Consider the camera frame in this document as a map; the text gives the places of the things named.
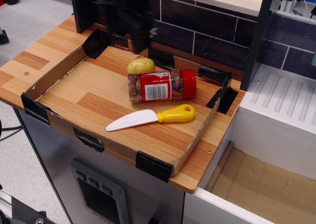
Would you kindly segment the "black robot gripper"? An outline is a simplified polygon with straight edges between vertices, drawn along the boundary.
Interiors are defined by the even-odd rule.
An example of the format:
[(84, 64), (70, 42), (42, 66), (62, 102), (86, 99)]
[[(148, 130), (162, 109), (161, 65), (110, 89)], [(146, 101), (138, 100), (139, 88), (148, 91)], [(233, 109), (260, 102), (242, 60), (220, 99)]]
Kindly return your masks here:
[(150, 0), (93, 0), (101, 24), (111, 33), (128, 29), (132, 33), (133, 52), (147, 49), (158, 34)]

